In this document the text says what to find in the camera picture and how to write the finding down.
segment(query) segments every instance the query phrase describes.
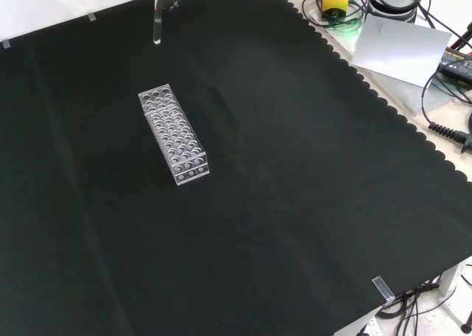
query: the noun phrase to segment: black cloth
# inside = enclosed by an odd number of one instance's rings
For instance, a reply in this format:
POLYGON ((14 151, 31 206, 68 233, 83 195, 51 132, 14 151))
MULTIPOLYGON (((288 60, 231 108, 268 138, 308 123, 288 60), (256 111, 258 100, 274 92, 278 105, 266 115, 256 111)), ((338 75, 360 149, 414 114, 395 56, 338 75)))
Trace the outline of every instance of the black cloth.
POLYGON ((0 334, 331 335, 472 255, 465 176, 287 1, 182 0, 160 46, 152 15, 0 51, 0 334), (209 158, 180 187, 167 83, 209 158))

